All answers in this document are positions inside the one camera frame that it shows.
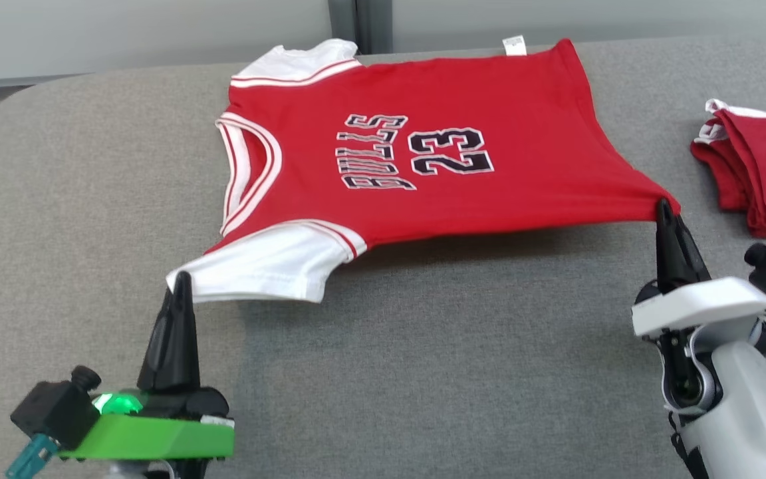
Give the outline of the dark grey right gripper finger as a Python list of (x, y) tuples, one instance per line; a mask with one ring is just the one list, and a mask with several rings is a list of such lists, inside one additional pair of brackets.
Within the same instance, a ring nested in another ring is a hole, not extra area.
[(656, 283), (661, 294), (675, 290), (680, 279), (676, 219), (669, 200), (660, 199), (656, 204)]
[(670, 207), (670, 291), (712, 280), (689, 228)]

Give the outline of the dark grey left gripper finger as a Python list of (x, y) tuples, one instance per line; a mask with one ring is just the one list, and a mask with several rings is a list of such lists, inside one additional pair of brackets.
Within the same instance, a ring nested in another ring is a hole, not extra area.
[(167, 288), (164, 300), (154, 322), (151, 337), (147, 345), (136, 386), (141, 391), (180, 391), (176, 378), (176, 362), (173, 353), (176, 343), (173, 340), (177, 310), (182, 303), (178, 296), (184, 288), (184, 273), (174, 276), (174, 284)]
[(180, 272), (180, 384), (186, 391), (201, 386), (192, 277)]

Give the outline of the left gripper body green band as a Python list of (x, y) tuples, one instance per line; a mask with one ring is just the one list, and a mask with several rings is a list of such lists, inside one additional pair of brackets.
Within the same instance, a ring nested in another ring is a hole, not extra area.
[(235, 422), (211, 387), (182, 393), (122, 389), (92, 397), (97, 422), (81, 444), (62, 449), (73, 460), (216, 460), (235, 448)]

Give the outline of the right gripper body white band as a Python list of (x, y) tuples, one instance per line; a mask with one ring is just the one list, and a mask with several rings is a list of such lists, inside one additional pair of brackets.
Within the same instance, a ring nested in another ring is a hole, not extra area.
[(632, 307), (634, 334), (711, 325), (717, 339), (756, 339), (758, 319), (766, 314), (766, 294), (748, 280), (723, 277), (685, 285)]

